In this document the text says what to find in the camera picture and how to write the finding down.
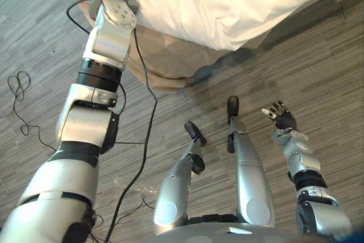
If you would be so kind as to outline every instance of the electrical wire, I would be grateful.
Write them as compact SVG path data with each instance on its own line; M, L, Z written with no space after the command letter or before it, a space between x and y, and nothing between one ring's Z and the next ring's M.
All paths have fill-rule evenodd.
M142 202L137 207L135 207L134 209L132 209L130 212L127 212L123 216L121 216L118 219L118 221L115 223L115 226L118 225L122 219L124 219L125 217L127 217L129 215L132 215L134 212L136 212L143 204L145 204L147 207L149 207L151 209L154 209L154 207L152 207L148 203L146 203L145 194L142 194ZM92 239L92 242L100 243L99 240L103 241L104 239L101 239L101 238L95 236L92 233L92 230L99 228L104 223L104 218L101 215L99 215L98 213L96 214L96 216L99 216L101 218L101 223L91 229L91 232L90 232L89 237Z
M123 85L121 84L121 82L119 83L119 86L121 88L121 91L123 93L123 96L124 96L124 103L123 103L123 107L121 108L120 112L119 112L119 116L121 115L121 113L123 113L124 109L125 109L125 106L126 106L126 92L125 92L125 89L123 87Z
M138 39L137 39L137 32L136 32L135 29L134 29L134 40L135 40L136 50L138 51L138 55L139 55L140 61L142 62L142 65L143 65L144 74L145 74L145 78L146 78L146 87L147 87L150 95L152 95L152 97L154 99L154 106L153 106L153 110L152 110L151 117L150 117L150 120L149 120L149 125L148 125L147 134L146 134L146 139L144 141L144 150L143 150L142 164L140 165L140 168L139 168L138 173L134 176L134 178L131 180L131 182L126 186L126 188L124 189L124 191L122 192L122 194L121 194L121 196L120 196L120 198L118 200L118 203L117 203L116 208L115 208L114 216L113 216L113 219L111 221L110 228L109 228L109 231L107 233L107 236L105 238L104 243L107 243L108 240L110 239L111 233L113 232L113 229L115 227L115 222L116 222L116 219L117 219L117 216L118 216L118 212L119 212L119 209L120 209L120 206L121 206L121 202L123 201L123 199L125 197L125 194L131 188L131 186L135 183L135 181L139 178L140 174L142 173L142 171L144 169L144 165L145 165L146 159L147 159L148 142L149 142L150 132L151 132L151 129L152 129L153 118L154 118L154 114L155 114L155 109L156 109L157 104L158 104L158 99L156 98L156 96L154 95L153 91L149 87L147 67L146 67L146 64L144 62L143 56L142 56L142 54L140 52L140 49L139 49Z
M153 210L154 210L154 207L150 206L150 205L146 202L145 197L146 197L146 196L143 194L143 195L142 195L143 203L144 203L144 204L145 204L148 208L151 208L151 209L153 209Z
M80 24L78 24L73 18L72 16L69 14L69 12L73 9L73 7L75 7L76 5L78 5L81 2L85 2L88 0L78 0L76 1L74 4L70 5L67 10L66 10L66 14L67 17L69 18L69 20L71 20L77 27L79 27L80 29L82 29L85 33L90 34L90 32L88 30L86 30L85 28L83 28L83 26L81 26Z
M26 76L27 80L25 83L23 83L23 80L20 78L21 75ZM11 86L11 79L15 79L16 80L16 88L14 89ZM30 129L31 128L37 128L38 130L38 140L42 145L45 145L47 147L49 147L50 149L52 149L54 152L56 151L56 149L46 143L44 143L40 137L40 126L39 125L29 125L17 112L16 110L16 102L22 102L25 98L25 91L29 88L31 83L31 78L29 76L29 74L25 71L18 71L18 73L16 75L10 75L7 78L7 85L10 89L10 91L12 92L12 94L14 95L14 102L13 102L13 107L11 108L11 111L9 114L4 115L4 116L0 116L0 118L6 118L9 117L10 115L12 115L13 113L23 122L23 124L20 126L20 132L22 132L22 134L24 136L28 136Z

